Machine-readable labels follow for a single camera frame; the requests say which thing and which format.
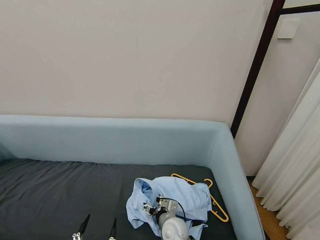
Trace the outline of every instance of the light blue shirt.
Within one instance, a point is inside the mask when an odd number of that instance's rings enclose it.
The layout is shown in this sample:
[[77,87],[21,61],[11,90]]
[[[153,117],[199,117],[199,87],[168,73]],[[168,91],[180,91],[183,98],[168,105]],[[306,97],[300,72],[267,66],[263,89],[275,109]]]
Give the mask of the light blue shirt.
[[[154,234],[161,237],[156,218],[143,211],[144,203],[158,207],[157,197],[174,199],[182,205],[188,220],[189,235],[199,240],[202,228],[207,227],[204,223],[208,220],[208,211],[212,209],[208,186],[204,183],[190,185],[181,178],[171,176],[157,177],[154,180],[137,178],[134,181],[132,195],[126,203],[128,220],[135,229],[148,223]],[[180,207],[176,214],[184,216]],[[204,223],[192,227],[191,220],[200,220]]]

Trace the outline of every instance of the dark wood door frame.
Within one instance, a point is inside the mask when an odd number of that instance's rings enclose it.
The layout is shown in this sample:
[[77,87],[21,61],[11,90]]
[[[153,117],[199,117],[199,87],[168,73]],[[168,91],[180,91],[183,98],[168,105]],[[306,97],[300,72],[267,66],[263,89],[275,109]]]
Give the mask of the dark wood door frame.
[[231,125],[231,133],[233,138],[235,138],[237,135],[237,131],[239,129],[241,120],[244,116],[251,93],[254,89],[259,71],[261,69],[265,56],[267,54],[267,50],[270,45],[272,36],[275,32],[280,15],[300,14],[300,13],[320,11],[320,4],[283,8],[285,1],[286,0],[273,0],[272,2],[272,6],[270,8],[268,17],[266,19],[261,38],[253,58],[251,68],[250,68],[248,77],[246,79],[238,107],[236,109],[236,112],[233,118],[233,122]]

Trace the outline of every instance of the bed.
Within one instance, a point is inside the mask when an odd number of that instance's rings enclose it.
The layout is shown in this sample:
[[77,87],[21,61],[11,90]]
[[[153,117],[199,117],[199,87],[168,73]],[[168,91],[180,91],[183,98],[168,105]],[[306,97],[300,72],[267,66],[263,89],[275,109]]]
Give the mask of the bed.
[[107,239],[115,217],[117,239],[157,239],[125,205],[135,178],[171,173],[212,179],[230,217],[209,212],[201,239],[265,239],[225,123],[22,115],[0,116],[0,238],[71,239],[90,213],[85,239]]

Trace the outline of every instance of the light switch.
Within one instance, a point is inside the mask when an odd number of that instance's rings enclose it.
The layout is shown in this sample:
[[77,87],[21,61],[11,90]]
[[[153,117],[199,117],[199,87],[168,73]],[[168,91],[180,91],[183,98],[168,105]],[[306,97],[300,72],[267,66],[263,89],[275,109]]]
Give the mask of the light switch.
[[299,18],[284,19],[278,32],[278,39],[293,39],[300,24]]

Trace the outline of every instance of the dark gray mattress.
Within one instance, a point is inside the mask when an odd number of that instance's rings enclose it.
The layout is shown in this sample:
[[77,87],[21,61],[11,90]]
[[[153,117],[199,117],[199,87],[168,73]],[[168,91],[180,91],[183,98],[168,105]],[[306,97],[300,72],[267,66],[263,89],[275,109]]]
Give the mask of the dark gray mattress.
[[[199,166],[120,165],[32,159],[0,161],[0,239],[70,240],[90,213],[84,240],[106,240],[117,217],[117,240],[152,240],[147,224],[134,229],[126,202],[136,178],[178,173],[195,182],[213,180],[211,194],[226,209],[212,171]],[[235,240],[231,222],[208,213],[203,240]]]

